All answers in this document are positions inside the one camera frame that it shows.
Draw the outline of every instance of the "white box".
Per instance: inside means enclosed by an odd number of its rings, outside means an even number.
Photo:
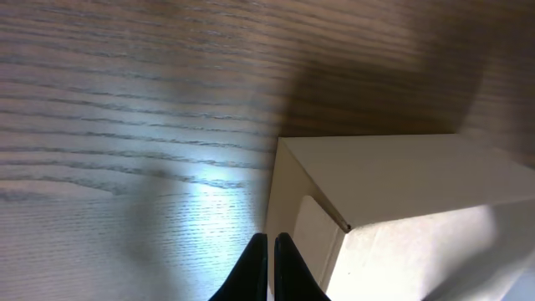
[[[265,233],[290,233],[334,301],[418,300],[492,245],[486,205],[531,200],[534,171],[459,135],[281,138]],[[478,296],[500,299],[519,266]]]

